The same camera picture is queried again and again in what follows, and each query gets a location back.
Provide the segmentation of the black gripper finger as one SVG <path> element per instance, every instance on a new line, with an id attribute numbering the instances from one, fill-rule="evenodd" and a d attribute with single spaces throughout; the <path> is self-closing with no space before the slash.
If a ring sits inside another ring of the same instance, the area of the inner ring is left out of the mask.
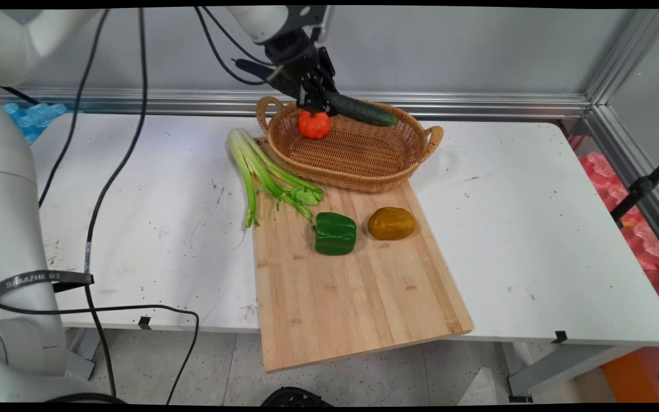
<path id="1" fill-rule="evenodd" d="M 327 92 L 331 92 L 330 80 L 302 80 L 297 107 L 312 114 L 329 114 L 331 105 L 327 101 Z"/>
<path id="2" fill-rule="evenodd" d="M 322 91 L 338 93 L 334 81 L 336 72 L 327 49 L 319 49 L 319 73 Z"/>

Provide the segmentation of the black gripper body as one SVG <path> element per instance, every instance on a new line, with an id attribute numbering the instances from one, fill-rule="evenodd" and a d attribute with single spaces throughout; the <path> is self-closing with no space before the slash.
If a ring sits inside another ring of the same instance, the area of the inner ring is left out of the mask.
<path id="1" fill-rule="evenodd" d="M 321 80 L 319 49 L 303 30 L 295 29 L 277 35 L 264 43 L 264 51 L 275 69 L 267 78 L 269 83 L 291 82 L 300 86 L 302 80 Z"/>

